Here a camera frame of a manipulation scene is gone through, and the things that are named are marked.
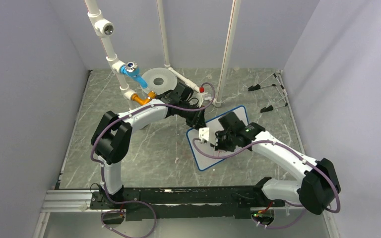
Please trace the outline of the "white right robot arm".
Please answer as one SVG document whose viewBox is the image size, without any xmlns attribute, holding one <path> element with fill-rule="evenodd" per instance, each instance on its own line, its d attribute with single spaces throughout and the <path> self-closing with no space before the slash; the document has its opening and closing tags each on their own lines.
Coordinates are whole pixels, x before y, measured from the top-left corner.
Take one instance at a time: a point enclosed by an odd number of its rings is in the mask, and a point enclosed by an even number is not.
<svg viewBox="0 0 381 238">
<path fill-rule="evenodd" d="M 339 213 L 340 183 L 332 161 L 304 155 L 275 138 L 261 125 L 245 124 L 234 112 L 219 118 L 222 130 L 215 132 L 215 149 L 229 151 L 233 156 L 248 149 L 269 158 L 289 172 L 294 181 L 266 178 L 255 190 L 254 201 L 260 206 L 271 200 L 299 202 L 309 212 Z"/>
</svg>

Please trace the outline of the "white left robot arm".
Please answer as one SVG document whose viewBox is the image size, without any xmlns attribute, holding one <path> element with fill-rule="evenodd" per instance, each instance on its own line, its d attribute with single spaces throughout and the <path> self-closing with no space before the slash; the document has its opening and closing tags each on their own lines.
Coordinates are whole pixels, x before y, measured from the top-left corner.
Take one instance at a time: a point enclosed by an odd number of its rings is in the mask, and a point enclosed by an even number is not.
<svg viewBox="0 0 381 238">
<path fill-rule="evenodd" d="M 150 101 L 136 109 L 119 114 L 112 111 L 104 113 L 91 138 L 90 158 L 102 168 L 100 189 L 104 193 L 103 202 L 108 207 L 117 208 L 124 200 L 121 161 L 129 151 L 133 133 L 170 116 L 184 118 L 190 128 L 206 126 L 205 107 L 191 104 L 192 95 L 190 87 L 178 83 L 173 90 L 159 95 L 152 93 Z"/>
</svg>

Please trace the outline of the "blue framed whiteboard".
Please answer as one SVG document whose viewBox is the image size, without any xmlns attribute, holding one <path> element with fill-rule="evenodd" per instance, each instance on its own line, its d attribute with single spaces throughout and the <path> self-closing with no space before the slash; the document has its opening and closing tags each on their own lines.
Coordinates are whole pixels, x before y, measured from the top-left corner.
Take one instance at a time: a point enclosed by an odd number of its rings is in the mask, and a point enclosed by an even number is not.
<svg viewBox="0 0 381 238">
<path fill-rule="evenodd" d="M 240 105 L 240 106 L 235 107 L 229 111 L 226 111 L 225 113 L 223 113 L 221 115 L 218 115 L 212 119 L 209 119 L 208 121 L 206 121 L 207 127 L 209 127 L 210 129 L 214 129 L 215 131 L 223 130 L 223 127 L 218 120 L 222 116 L 226 115 L 229 112 L 234 112 L 236 114 L 236 116 L 238 117 L 238 119 L 242 120 L 245 125 L 249 124 L 249 118 L 247 115 L 246 107 L 243 105 Z M 225 160 L 225 159 L 212 159 L 212 158 L 206 157 L 195 149 L 192 141 L 195 138 L 198 139 L 198 130 L 189 129 L 186 133 L 186 137 L 188 139 L 188 142 L 189 142 L 195 163 L 197 165 L 197 168 L 200 171 L 205 171 L 205 170 L 209 169 L 210 167 L 212 167 L 212 166 L 214 166 L 214 165 Z M 197 141 L 196 145 L 197 145 L 197 148 L 199 148 L 203 153 L 211 155 L 211 156 L 215 156 L 215 157 L 224 157 L 224 156 L 228 157 L 230 154 L 233 154 L 234 152 L 241 149 L 241 147 L 237 146 L 233 152 L 224 151 L 224 150 L 215 151 L 214 147 L 210 146 L 210 144 L 208 142 L 200 143 Z"/>
</svg>

